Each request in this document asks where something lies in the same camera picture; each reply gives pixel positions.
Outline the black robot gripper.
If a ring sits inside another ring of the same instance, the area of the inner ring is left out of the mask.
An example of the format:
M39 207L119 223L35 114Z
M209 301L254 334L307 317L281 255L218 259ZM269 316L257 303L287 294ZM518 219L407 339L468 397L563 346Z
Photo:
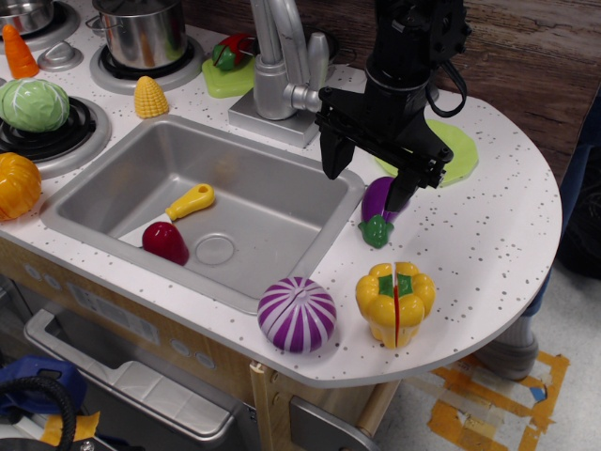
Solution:
M429 70L413 81L400 81L370 69L363 93L320 89L316 124L324 174L337 179L351 163L355 148L392 165L398 172L386 199L390 212L403 209L418 186L438 187L453 152L429 129L424 108L429 105L443 117L454 112L442 111L434 103L435 74Z

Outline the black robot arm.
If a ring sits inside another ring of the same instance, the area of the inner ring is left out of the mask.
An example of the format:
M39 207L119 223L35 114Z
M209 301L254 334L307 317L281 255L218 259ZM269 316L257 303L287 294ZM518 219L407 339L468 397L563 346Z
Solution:
M465 50L471 33L460 1L377 1L377 35L366 61L362 93L324 87L316 115L322 167L336 179L361 148L396 167L385 208L400 211L414 193L436 187L453 152L431 131L425 107L440 117L461 111L439 109L431 92L444 70L460 94L466 83L451 59Z

